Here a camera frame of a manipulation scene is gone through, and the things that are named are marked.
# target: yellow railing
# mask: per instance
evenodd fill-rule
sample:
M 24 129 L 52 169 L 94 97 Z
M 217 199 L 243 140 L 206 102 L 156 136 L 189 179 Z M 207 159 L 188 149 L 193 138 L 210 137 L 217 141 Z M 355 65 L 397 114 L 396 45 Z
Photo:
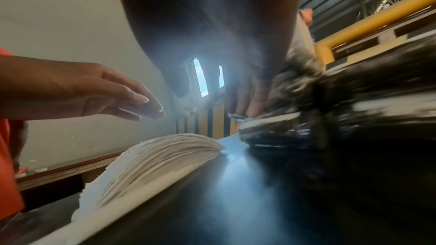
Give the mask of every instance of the yellow railing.
M 386 10 L 371 15 L 315 43 L 317 56 L 323 65 L 332 63 L 335 61 L 332 53 L 333 48 L 368 35 L 381 27 L 393 24 L 435 4 L 436 0 L 402 0 Z

